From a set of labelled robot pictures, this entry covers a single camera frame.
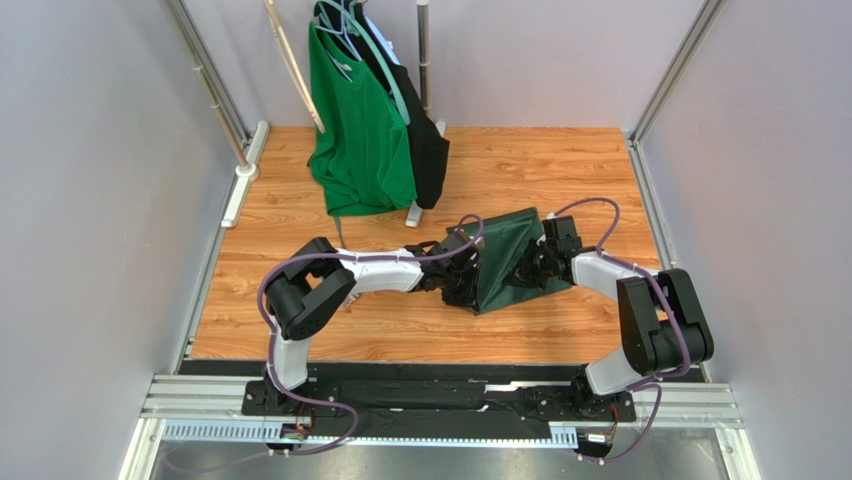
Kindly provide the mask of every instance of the dark green cloth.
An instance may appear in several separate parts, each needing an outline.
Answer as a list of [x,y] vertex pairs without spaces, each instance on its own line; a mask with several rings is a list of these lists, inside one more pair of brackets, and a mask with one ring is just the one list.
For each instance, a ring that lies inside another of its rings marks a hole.
[[[408,133],[369,67],[344,54],[325,32],[308,29],[311,93],[325,133],[317,130],[311,174],[329,215],[373,215],[417,198]],[[331,57],[343,65],[343,76]]]
[[[478,228],[476,223],[462,227],[471,237]],[[535,207],[485,220],[485,249],[480,255],[476,293],[479,303],[477,315],[571,288],[570,283],[556,278],[547,281],[545,290],[503,283],[515,269],[529,240],[538,239],[543,234],[544,229]]]

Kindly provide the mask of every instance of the wood surface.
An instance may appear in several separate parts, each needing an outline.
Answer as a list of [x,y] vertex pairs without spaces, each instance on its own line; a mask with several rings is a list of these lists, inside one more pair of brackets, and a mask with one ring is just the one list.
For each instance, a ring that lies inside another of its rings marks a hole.
[[[393,250],[441,240],[466,213],[484,218],[530,206],[540,216],[589,196],[622,209],[606,244],[630,262],[659,267],[633,170],[617,129],[450,128],[444,194],[407,228],[406,210],[343,218],[346,247]],[[339,245],[322,188],[306,162],[313,129],[275,128],[238,225],[224,239],[192,349],[196,358],[263,358],[268,332],[255,294],[266,272],[311,238]],[[612,219],[605,204],[571,211],[586,244]],[[480,316],[441,303],[440,292],[377,292],[340,310],[314,337],[311,358],[352,361],[580,363],[620,344],[617,308],[596,292],[572,288]]]

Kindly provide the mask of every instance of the black garment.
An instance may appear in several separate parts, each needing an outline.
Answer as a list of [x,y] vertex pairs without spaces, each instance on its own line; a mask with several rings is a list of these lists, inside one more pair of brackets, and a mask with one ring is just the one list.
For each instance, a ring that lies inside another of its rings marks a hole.
[[[344,0],[344,7],[349,8],[351,0]],[[319,16],[319,3],[314,7],[314,15]],[[414,172],[414,185],[417,189],[417,205],[423,209],[434,208],[441,198],[443,193],[444,179],[447,174],[447,157],[450,153],[450,142],[443,138],[435,123],[426,115],[423,110],[423,104],[420,102],[420,96],[417,95],[417,90],[408,76],[408,69],[401,65],[393,63],[387,52],[379,44],[379,41],[373,35],[373,32],[367,24],[364,17],[364,8],[361,2],[355,5],[355,20],[364,27],[364,30],[370,35],[373,43],[379,47],[382,57],[390,69],[391,75],[394,78],[405,106],[408,109],[408,115],[411,118],[411,123],[408,125],[408,147],[411,152],[411,168]],[[340,15],[332,8],[326,8],[329,12],[328,18],[331,25],[325,27],[340,30]],[[338,36],[331,36],[335,42],[341,47],[341,50],[348,52],[343,40]],[[370,71],[373,72],[376,79],[385,90],[390,90],[390,84],[385,77],[384,71],[379,64],[378,58],[372,50],[370,50],[367,42],[356,35],[349,35],[349,40],[358,50],[361,58],[367,63]]]

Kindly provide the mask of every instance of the green shirt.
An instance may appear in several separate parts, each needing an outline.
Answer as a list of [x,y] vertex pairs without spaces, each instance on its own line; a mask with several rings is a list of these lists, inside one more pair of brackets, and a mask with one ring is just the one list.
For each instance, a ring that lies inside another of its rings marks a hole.
[[308,44],[312,96],[325,124],[309,164],[325,191],[328,214],[373,215],[410,206],[417,191],[408,132],[396,105],[369,67],[343,53],[313,22]]

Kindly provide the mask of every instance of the white wall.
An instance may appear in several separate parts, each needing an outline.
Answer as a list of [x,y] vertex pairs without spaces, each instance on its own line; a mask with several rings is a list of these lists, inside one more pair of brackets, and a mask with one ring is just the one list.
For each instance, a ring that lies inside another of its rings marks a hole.
[[0,477],[116,478],[234,160],[156,1],[0,14]]
[[766,479],[852,468],[850,18],[727,2],[644,148]]
[[[309,125],[261,0],[185,0],[249,125]],[[277,0],[307,75],[312,0]],[[433,109],[451,125],[631,129],[701,0],[433,0]],[[415,0],[370,0],[415,85]]]

